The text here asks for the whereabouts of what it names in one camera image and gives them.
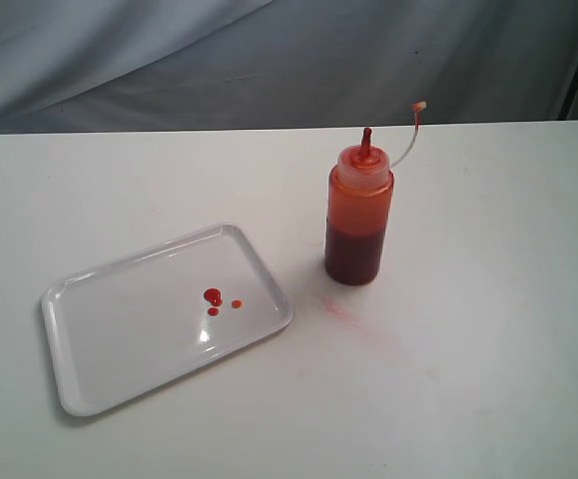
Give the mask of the red sauce drops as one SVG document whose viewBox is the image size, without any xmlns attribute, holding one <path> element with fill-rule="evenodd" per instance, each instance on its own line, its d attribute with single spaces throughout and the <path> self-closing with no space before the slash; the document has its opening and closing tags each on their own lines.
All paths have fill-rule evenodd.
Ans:
<svg viewBox="0 0 578 479">
<path fill-rule="evenodd" d="M 209 305 L 207 309 L 208 316 L 215 317 L 220 314 L 225 301 L 222 292 L 218 288 L 211 287 L 206 289 L 203 293 L 203 299 Z M 230 304 L 231 309 L 240 309 L 243 306 L 244 302 L 241 299 L 233 299 Z"/>
</svg>

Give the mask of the grey backdrop cloth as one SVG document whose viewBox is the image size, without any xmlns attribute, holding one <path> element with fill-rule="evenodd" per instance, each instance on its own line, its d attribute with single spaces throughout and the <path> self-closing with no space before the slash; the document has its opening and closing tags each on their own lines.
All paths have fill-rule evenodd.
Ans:
<svg viewBox="0 0 578 479">
<path fill-rule="evenodd" d="M 0 134 L 551 120 L 578 1 L 0 1 Z"/>
</svg>

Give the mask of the white rectangular plastic tray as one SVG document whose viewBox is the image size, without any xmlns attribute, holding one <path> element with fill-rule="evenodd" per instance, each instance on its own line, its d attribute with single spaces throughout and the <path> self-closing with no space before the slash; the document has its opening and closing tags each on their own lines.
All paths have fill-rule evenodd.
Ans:
<svg viewBox="0 0 578 479">
<path fill-rule="evenodd" d="M 218 288 L 220 314 L 203 299 Z M 231 309 L 233 299 L 244 306 Z M 294 309 L 244 231 L 218 224 L 54 282 L 42 314 L 62 408 L 91 417 L 280 332 Z"/>
</svg>

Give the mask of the red sauce squeeze bottle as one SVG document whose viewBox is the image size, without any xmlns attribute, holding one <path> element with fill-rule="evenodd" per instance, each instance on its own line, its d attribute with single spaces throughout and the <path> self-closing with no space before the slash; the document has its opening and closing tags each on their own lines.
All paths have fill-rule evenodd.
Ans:
<svg viewBox="0 0 578 479">
<path fill-rule="evenodd" d="M 424 101 L 412 106 L 414 130 L 409 145 L 392 160 L 363 129 L 361 142 L 342 150 L 328 176 L 324 267 L 345 285 L 372 282 L 380 268 L 391 201 L 394 168 L 410 153 L 419 132 Z"/>
</svg>

